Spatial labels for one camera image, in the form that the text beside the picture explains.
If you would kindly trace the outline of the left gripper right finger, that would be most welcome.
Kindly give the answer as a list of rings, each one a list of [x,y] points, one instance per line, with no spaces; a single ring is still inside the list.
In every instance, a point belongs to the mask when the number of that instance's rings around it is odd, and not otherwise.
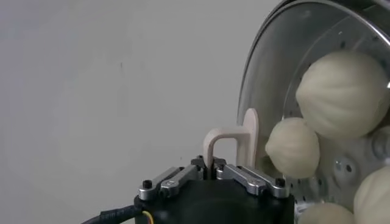
[[[227,164],[225,159],[217,157],[213,158],[212,165],[215,184],[226,192],[242,191],[254,197],[268,194],[277,199],[285,199],[290,195],[283,178],[272,178],[250,167]]]

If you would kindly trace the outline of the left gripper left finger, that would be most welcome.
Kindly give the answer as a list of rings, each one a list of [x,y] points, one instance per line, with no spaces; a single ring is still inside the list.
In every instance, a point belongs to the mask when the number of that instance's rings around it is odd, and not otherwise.
[[[144,180],[138,188],[138,198],[153,201],[175,197],[190,183],[203,181],[207,170],[204,157],[198,155],[186,167],[170,167],[157,177]]]

